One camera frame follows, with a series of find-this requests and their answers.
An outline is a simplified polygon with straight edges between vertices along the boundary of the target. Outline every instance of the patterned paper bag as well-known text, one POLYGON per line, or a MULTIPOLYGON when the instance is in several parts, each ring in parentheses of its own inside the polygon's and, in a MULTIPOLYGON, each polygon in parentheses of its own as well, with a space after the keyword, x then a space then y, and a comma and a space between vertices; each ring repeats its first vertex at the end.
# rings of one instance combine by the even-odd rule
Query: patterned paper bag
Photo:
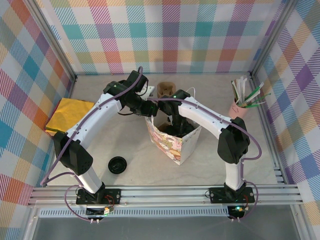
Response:
POLYGON ((182 164, 195 150, 197 140, 201 131, 201 126, 192 124, 195 129, 184 137, 176 137, 168 135, 160 131, 167 123, 156 127, 154 125, 154 117, 145 118, 146 125, 150 134, 151 142, 161 149, 176 164, 182 164))

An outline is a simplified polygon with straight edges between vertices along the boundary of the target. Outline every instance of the black lid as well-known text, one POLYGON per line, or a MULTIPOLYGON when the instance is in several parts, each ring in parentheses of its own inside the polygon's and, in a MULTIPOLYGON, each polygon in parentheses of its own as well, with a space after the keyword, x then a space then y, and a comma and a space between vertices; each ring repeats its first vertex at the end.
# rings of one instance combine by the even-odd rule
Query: black lid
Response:
POLYGON ((109 161, 108 168, 113 174, 121 174, 126 170, 127 162, 122 156, 115 156, 109 161))

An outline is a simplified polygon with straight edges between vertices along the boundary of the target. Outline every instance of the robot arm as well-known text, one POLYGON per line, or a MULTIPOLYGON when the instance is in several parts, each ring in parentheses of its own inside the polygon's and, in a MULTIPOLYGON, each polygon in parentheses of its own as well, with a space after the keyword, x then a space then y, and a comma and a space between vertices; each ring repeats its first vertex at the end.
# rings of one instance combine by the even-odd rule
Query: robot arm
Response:
MULTIPOLYGON (((208 111, 212 112, 217 116, 220 116, 222 119, 227 120, 228 122, 231 121, 230 117, 222 116, 214 112, 213 110, 197 102, 193 97, 187 97, 185 100, 192 103, 196 103, 198 106, 201 106, 207 109, 208 111)), ((229 126, 228 124, 220 122, 218 119, 213 118, 212 116, 208 115, 207 113, 199 110, 198 108, 190 104, 182 103, 178 107, 178 109, 179 109, 179 114, 181 116, 186 117, 196 122, 200 126, 204 127, 209 132, 211 132, 218 140, 220 139, 222 131, 226 130, 229 126)), ((229 149, 221 149, 223 148, 221 143, 218 145, 218 153, 219 153, 219 148, 221 151, 229 151, 229 149)), ((236 160, 233 160, 233 159, 230 159, 227 162, 225 159, 223 159, 225 161, 225 171, 226 171, 225 184, 232 190, 236 191, 240 189, 241 186, 244 184, 244 181, 241 179, 241 162, 240 161, 237 162, 236 160)))
MULTIPOLYGON (((66 142, 72 137, 72 134, 76 132, 60 159, 61 163, 77 175, 87 193, 92 196, 92 199, 94 199, 97 204, 100 203, 101 199, 104 197, 103 192, 105 185, 92 168, 93 158, 86 151, 92 139, 99 132, 101 127, 124 106, 129 107, 133 113, 139 116, 147 117, 156 116, 159 108, 167 115, 172 115, 174 124, 180 124, 180 129, 181 125, 188 124, 187 121, 185 121, 185 118, 188 118, 209 130, 217 139, 219 139, 218 154, 225 161, 226 167, 224 187, 226 191, 231 192, 232 196, 237 197, 246 186, 241 179, 241 158, 248 151, 248 145, 250 144, 249 138, 242 134, 240 130, 220 122, 218 119, 210 116, 210 114, 194 107, 190 103, 197 104, 197 106, 206 109, 210 113, 218 115, 221 119, 228 122, 231 121, 229 117, 221 116, 200 104, 183 90, 178 90, 173 95, 173 98, 183 99, 183 103, 176 100, 159 101, 157 106, 151 100, 142 99, 137 93, 141 92, 147 81, 147 78, 144 76, 132 90, 123 94, 121 97, 102 105, 106 100, 117 96, 127 89, 133 84, 137 77, 138 73, 132 71, 127 80, 109 83, 103 90, 103 94, 100 96, 97 103, 82 120, 74 127, 70 128, 67 133, 56 133, 53 140, 55 152, 58 156, 66 142)), ((240 118, 236 118, 233 123, 246 129, 243 120, 240 118)))

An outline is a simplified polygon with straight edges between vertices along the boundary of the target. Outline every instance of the cable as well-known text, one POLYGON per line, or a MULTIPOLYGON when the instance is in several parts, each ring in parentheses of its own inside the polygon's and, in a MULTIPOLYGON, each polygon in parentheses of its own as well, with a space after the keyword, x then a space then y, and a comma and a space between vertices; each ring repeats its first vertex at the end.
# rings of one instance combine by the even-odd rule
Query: cable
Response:
POLYGON ((84 188, 81 187, 81 186, 78 186, 78 187, 75 189, 75 195, 76 195, 77 197, 80 197, 80 196, 78 195, 78 192, 77 192, 78 189, 84 189, 84 188))
POLYGON ((247 195, 243 195, 243 196, 244 196, 245 201, 246 201, 246 205, 245 205, 245 207, 248 207, 248 203, 249 203, 248 196, 247 196, 247 195))
POLYGON ((55 180, 56 178, 58 178, 60 176, 63 176, 63 175, 75 175, 75 174, 73 172, 71 172, 71 171, 62 172, 62 173, 60 173, 58 175, 53 176, 50 179, 47 179, 46 184, 51 182, 52 180, 55 180))
POLYGON ((129 115, 134 114, 134 112, 130 112, 130 113, 120 113, 120 112, 118 112, 118 114, 121 115, 121 116, 129 116, 129 115))
MULTIPOLYGON (((121 97, 122 95, 124 95, 124 94, 126 94, 127 92, 129 92, 135 85, 137 85, 137 83, 140 81, 141 76, 142 76, 142 74, 143 74, 143 67, 142 67, 142 66, 140 66, 140 67, 138 68, 138 73, 139 73, 139 76, 136 78, 135 82, 134 82, 130 87, 128 87, 126 90, 120 92, 119 94, 117 94, 117 95, 115 95, 115 96, 113 96, 113 97, 105 100, 105 101, 102 102, 101 104, 99 104, 98 107, 94 108, 91 112, 89 112, 89 113, 85 116, 85 118, 79 123, 78 127, 75 129, 75 131, 73 132, 73 134, 71 135, 71 137, 68 139, 68 141, 66 142, 66 144, 63 146, 63 148, 62 148, 61 152, 59 153, 59 155, 57 156, 56 160, 54 161, 54 163, 52 164, 52 166, 49 168, 48 172, 45 174, 45 176, 44 176, 43 179, 41 180, 40 184, 41 184, 42 186, 45 185, 46 183, 48 183, 48 180, 47 180, 47 179, 49 178, 50 173, 53 171, 53 169, 56 167, 56 165, 57 165, 58 162, 60 161, 60 159, 61 159, 61 157, 63 156, 64 152, 66 151, 67 147, 68 147, 69 144, 71 143, 72 139, 73 139, 73 138, 75 137, 75 135, 79 132, 81 126, 88 120, 88 118, 90 118, 90 117, 92 116, 92 114, 94 114, 97 110, 101 109, 102 106, 104 106, 105 104, 107 104, 108 102, 110 102, 110 101, 112 101, 112 100, 114 100, 114 99, 117 99, 118 97, 121 97)), ((58 176, 58 175, 57 175, 57 176, 54 176, 54 177, 51 178, 51 180, 52 180, 52 179, 55 179, 55 178, 58 178, 58 177, 60 177, 61 175, 65 175, 65 174, 67 174, 67 173, 65 173, 65 172, 64 172, 63 174, 60 173, 59 176, 58 176)), ((80 215, 77 214, 75 211, 73 211, 73 210, 71 209, 71 207, 69 206, 69 204, 67 203, 67 193, 68 193, 68 191, 69 191, 71 188, 74 188, 74 187, 80 187, 80 186, 79 186, 79 185, 72 185, 72 186, 70 186, 70 187, 65 191, 65 193, 64 193, 64 202, 65 202, 67 208, 68 208, 74 215, 76 215, 78 218, 80 218, 80 219, 82 219, 82 220, 85 220, 85 221, 91 223, 91 222, 92 222, 92 219, 89 220, 89 219, 87 219, 87 218, 84 218, 84 217, 80 216, 80 215)))
POLYGON ((147 93, 147 91, 148 91, 148 84, 149 84, 149 80, 147 79, 146 80, 146 89, 145 89, 145 92, 143 93, 143 94, 137 94, 139 97, 141 97, 141 96, 143 96, 143 95, 145 95, 146 93, 147 93))
POLYGON ((233 122, 230 122, 230 121, 227 121, 227 120, 224 120, 223 118, 215 115, 214 113, 212 113, 211 111, 205 109, 204 107, 200 106, 200 105, 197 105, 196 103, 194 102, 191 102, 191 101, 187 101, 187 100, 183 100, 183 99, 178 99, 178 98, 173 98, 173 97, 170 97, 170 98, 148 98, 147 100, 151 100, 151 101, 178 101, 178 102, 182 102, 182 103, 185 103, 185 104, 189 104, 193 107, 196 107, 200 110, 202 110, 203 112, 205 112, 206 114, 216 118, 217 120, 219 120, 221 123, 225 123, 225 124, 228 124, 228 125, 231 125, 233 127, 235 127, 236 129, 240 130, 241 132, 243 132, 245 135, 247 135, 253 142, 254 144, 256 145, 256 147, 258 148, 258 155, 255 156, 255 157, 245 157, 243 158, 242 160, 257 160, 261 157, 262 155, 262 149, 261 149, 261 146, 259 145, 258 141, 250 134, 248 133, 246 130, 244 130, 242 127, 234 124, 233 122))
POLYGON ((127 92, 129 92, 135 85, 137 85, 137 83, 139 82, 139 80, 141 79, 141 76, 143 74, 143 67, 140 66, 138 68, 138 73, 139 76, 137 77, 137 79, 135 80, 135 82, 128 87, 126 90, 120 92, 119 94, 105 100, 104 102, 102 102, 101 104, 98 105, 98 107, 94 108, 91 112, 89 112, 85 118, 79 123, 79 125, 77 126, 77 128, 75 129, 75 131, 73 132, 73 134, 71 135, 71 137, 68 139, 68 141, 66 142, 66 144, 63 146, 61 152, 59 153, 59 155, 57 156, 56 160, 53 162, 52 166, 49 168, 48 172, 45 174, 45 176, 43 177, 43 179, 41 180, 40 184, 41 186, 45 185, 48 183, 47 179, 49 178, 49 175, 51 174, 51 172, 53 171, 53 169, 56 167, 56 165, 58 164, 58 162, 60 161, 61 157, 63 156, 63 154, 65 153, 67 147, 69 146, 69 144, 71 143, 72 139, 75 137, 75 135, 79 132, 81 126, 88 120, 88 118, 91 117, 92 114, 94 114, 97 110, 101 109, 102 106, 104 106, 105 104, 107 104, 108 102, 117 99, 118 97, 121 97, 122 95, 126 94, 127 92))
POLYGON ((248 214, 246 214, 246 216, 242 217, 243 218, 247 218, 248 216, 250 216, 250 214, 252 214, 253 210, 256 208, 257 206, 257 203, 258 203, 258 199, 259 199, 259 191, 258 191, 258 188, 257 186, 253 183, 253 182, 250 182, 250 181, 246 181, 244 179, 244 161, 245 160, 257 160, 261 157, 262 155, 262 149, 261 149, 261 146, 259 145, 258 141, 250 134, 248 133, 246 130, 244 130, 242 127, 234 124, 233 122, 229 122, 227 120, 224 120, 223 118, 215 115, 214 113, 212 113, 211 111, 205 109, 204 107, 200 106, 200 105, 197 105, 196 103, 194 102, 191 102, 191 101, 187 101, 187 100, 183 100, 183 99, 178 99, 178 98, 148 98, 148 100, 151 100, 151 101, 179 101, 179 102, 182 102, 182 103, 185 103, 185 104, 189 104, 191 106, 194 106, 196 107, 197 109, 200 109, 202 110, 203 112, 205 112, 206 114, 216 118, 217 120, 219 120, 221 123, 225 123, 225 124, 228 124, 228 125, 231 125, 233 126, 234 128, 240 130, 241 132, 243 132, 245 135, 247 135, 253 142, 254 144, 256 145, 256 147, 258 148, 258 155, 255 156, 255 157, 244 157, 241 159, 241 166, 240 166, 240 177, 241 179, 243 179, 243 181, 246 183, 246 184, 251 184, 254 186, 255 188, 255 191, 256 191, 256 198, 255 198, 255 202, 254 202, 254 205, 252 207, 252 209, 250 210, 250 212, 248 214))
POLYGON ((72 186, 70 186, 70 187, 65 191, 65 193, 64 193, 64 202, 65 202, 65 205, 66 205, 66 207, 67 207, 74 215, 76 215, 78 218, 80 218, 80 219, 82 219, 82 220, 85 220, 85 221, 91 223, 91 220, 89 220, 89 219, 87 219, 87 218, 85 218, 85 217, 83 217, 83 216, 80 216, 78 213, 76 213, 75 211, 73 211, 72 208, 71 208, 71 207, 69 206, 69 204, 67 203, 67 194, 68 194, 68 192, 69 192, 70 189, 75 188, 75 187, 79 187, 79 185, 72 185, 72 186))
POLYGON ((104 198, 108 200, 108 202, 109 202, 109 204, 111 205, 112 208, 115 206, 115 199, 114 199, 113 196, 107 195, 104 198))
POLYGON ((209 190, 207 190, 207 191, 204 193, 204 196, 205 196, 207 199, 209 199, 210 197, 207 196, 207 192, 209 192, 209 190))
POLYGON ((186 92, 189 92, 190 89, 193 89, 193 98, 196 99, 196 89, 194 86, 190 87, 186 92))

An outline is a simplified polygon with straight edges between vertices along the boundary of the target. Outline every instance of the paper cup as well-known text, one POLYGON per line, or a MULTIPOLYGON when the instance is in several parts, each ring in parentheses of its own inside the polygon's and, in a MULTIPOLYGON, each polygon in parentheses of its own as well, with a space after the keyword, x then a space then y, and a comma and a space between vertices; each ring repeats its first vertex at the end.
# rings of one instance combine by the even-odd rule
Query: paper cup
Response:
POLYGON ((229 117, 232 119, 235 119, 236 117, 243 119, 248 110, 249 108, 239 107, 233 100, 233 103, 229 109, 229 117))

